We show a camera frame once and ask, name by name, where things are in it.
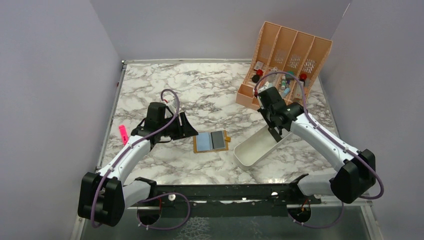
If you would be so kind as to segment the red round cap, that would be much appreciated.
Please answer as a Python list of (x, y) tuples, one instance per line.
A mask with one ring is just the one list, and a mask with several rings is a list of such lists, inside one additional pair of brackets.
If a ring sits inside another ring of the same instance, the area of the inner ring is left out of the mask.
[(264, 74), (264, 72), (263, 72), (263, 70), (262, 69), (258, 69), (257, 71), (256, 71), (256, 75), (258, 75), (258, 76), (263, 76), (263, 74)]

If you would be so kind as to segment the pink highlighter marker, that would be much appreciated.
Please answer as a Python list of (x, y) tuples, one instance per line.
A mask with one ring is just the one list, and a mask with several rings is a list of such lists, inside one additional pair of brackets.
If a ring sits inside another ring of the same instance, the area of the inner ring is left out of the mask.
[(128, 133), (127, 133), (127, 129), (126, 129), (126, 127), (123, 124), (119, 125), (118, 126), (118, 129), (119, 129), (119, 133), (120, 133), (120, 136), (121, 136), (122, 143), (124, 145), (126, 145), (128, 143), (128, 141), (129, 141), (129, 136), (128, 136)]

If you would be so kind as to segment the black mounting rail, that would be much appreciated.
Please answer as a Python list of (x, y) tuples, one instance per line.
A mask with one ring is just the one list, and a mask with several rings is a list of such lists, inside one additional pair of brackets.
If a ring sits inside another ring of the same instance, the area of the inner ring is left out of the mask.
[(287, 207), (320, 204), (291, 183), (157, 185), (159, 200), (136, 201), (141, 213), (160, 212), (163, 218), (286, 217)]

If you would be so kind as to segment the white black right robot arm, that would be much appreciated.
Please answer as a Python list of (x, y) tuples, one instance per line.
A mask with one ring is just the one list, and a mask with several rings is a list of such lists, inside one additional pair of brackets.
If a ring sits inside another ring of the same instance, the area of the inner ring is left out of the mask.
[(283, 130), (293, 133), (318, 151), (336, 171), (335, 174), (306, 175), (295, 180), (289, 199), (300, 204), (312, 195), (335, 196), (346, 204), (362, 198), (376, 183), (376, 158), (343, 142), (328, 131), (297, 102), (286, 104), (275, 87), (257, 94), (259, 113), (274, 138)]

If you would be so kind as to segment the black round cap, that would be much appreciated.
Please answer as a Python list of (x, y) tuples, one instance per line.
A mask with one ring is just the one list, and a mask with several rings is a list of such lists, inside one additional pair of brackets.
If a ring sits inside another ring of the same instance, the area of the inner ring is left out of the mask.
[(260, 75), (258, 75), (258, 74), (255, 74), (252, 78), (251, 78), (251, 81), (253, 82), (253, 83), (258, 83), (259, 82), (259, 80), (260, 80), (260, 78), (261, 78), (261, 76)]

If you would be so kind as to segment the white plastic tray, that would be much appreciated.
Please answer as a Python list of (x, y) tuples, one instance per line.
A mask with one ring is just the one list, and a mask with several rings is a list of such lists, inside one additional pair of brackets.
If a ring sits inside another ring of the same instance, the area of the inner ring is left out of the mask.
[(270, 133), (269, 127), (264, 126), (233, 149), (234, 162), (247, 171), (265, 159), (291, 135), (291, 132), (283, 130), (277, 141)]

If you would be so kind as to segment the green round cap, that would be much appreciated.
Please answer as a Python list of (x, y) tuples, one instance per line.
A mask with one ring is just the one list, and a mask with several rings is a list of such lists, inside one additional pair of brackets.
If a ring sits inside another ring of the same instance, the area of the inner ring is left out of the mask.
[(286, 74), (286, 78), (287, 79), (294, 79), (295, 78), (295, 74), (293, 71), (288, 71)]

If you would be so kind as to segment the yellow leather card holder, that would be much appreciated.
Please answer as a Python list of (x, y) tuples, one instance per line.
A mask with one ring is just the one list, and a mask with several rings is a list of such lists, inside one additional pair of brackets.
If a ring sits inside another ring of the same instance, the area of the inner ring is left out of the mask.
[(227, 135), (226, 130), (224, 131), (225, 137), (225, 145), (224, 149), (213, 149), (211, 132), (200, 132), (197, 136), (193, 137), (193, 152), (198, 153), (209, 153), (209, 152), (220, 152), (220, 151), (228, 151), (229, 143), (231, 142), (231, 137)]

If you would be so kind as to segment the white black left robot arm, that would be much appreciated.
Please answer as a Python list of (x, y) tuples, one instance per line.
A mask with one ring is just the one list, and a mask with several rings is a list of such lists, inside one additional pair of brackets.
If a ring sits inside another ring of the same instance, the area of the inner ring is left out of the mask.
[(113, 160), (97, 172), (87, 172), (80, 186), (77, 215), (92, 221), (95, 227), (114, 227), (124, 211), (141, 201), (152, 205), (157, 200), (156, 182), (143, 177), (125, 185), (125, 181), (163, 137), (180, 140), (198, 135), (180, 102), (152, 102), (146, 117), (131, 131), (127, 142)]

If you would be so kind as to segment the peach desk organizer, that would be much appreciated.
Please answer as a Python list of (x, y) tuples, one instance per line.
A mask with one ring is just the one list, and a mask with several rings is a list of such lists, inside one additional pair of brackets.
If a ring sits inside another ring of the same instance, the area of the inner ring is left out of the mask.
[[(261, 87), (276, 87), (282, 96), (285, 88), (290, 93), (282, 97), (287, 104), (302, 103), (301, 91), (308, 97), (315, 80), (326, 62), (333, 42), (299, 30), (264, 22), (255, 45), (249, 70), (241, 83), (235, 102), (257, 110), (259, 101), (254, 96)], [(257, 83), (251, 78), (261, 69), (263, 76)], [(294, 72), (294, 78), (286, 74)]]

